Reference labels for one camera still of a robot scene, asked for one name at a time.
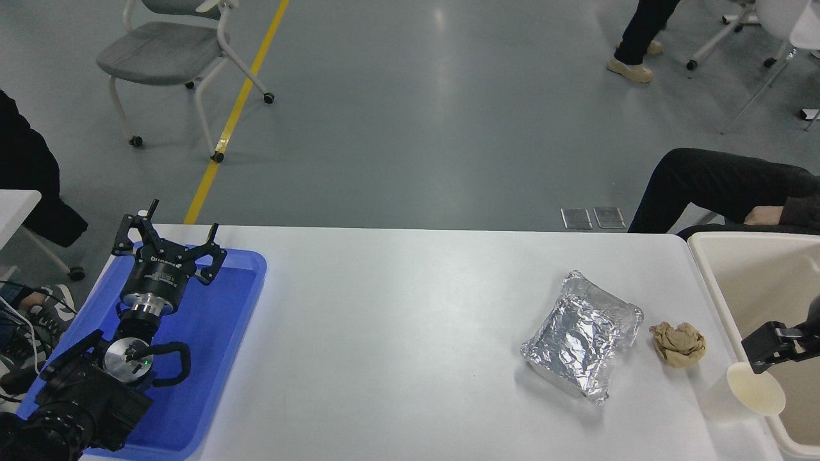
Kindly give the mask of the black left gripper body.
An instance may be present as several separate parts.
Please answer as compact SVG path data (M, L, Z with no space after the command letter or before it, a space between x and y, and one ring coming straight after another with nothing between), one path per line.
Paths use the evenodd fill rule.
M137 295L181 300L197 269L192 260L177 259L187 249L171 241L162 242L161 247L143 244L136 251L135 265L123 288L123 300L131 300Z

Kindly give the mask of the person's hand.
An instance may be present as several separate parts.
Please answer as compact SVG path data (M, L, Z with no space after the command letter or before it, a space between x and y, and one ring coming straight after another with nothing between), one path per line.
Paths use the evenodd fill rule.
M791 221L785 206L755 206L746 215L745 225L754 227L777 227Z

